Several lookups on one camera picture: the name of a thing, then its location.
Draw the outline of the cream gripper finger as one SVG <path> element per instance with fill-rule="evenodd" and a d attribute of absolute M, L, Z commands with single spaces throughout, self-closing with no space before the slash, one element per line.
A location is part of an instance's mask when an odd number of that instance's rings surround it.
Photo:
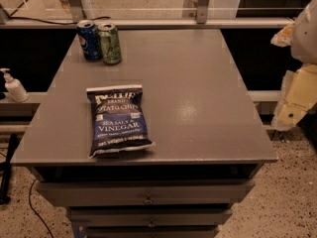
<path fill-rule="evenodd" d="M 277 131 L 288 131 L 317 103 L 317 65 L 306 63 L 283 77 L 280 97 L 271 120 Z"/>
<path fill-rule="evenodd" d="M 278 47 L 284 48 L 291 45 L 294 23 L 286 25 L 277 34 L 275 34 L 270 42 Z"/>

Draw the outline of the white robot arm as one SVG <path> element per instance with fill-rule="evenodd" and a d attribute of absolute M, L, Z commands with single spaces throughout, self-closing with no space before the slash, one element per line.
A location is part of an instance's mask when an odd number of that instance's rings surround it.
<path fill-rule="evenodd" d="M 271 120 L 274 130 L 288 131 L 317 103 L 317 0 L 312 0 L 270 42 L 282 48 L 290 46 L 291 56 L 302 62 L 300 69 L 288 70 L 283 77 Z"/>

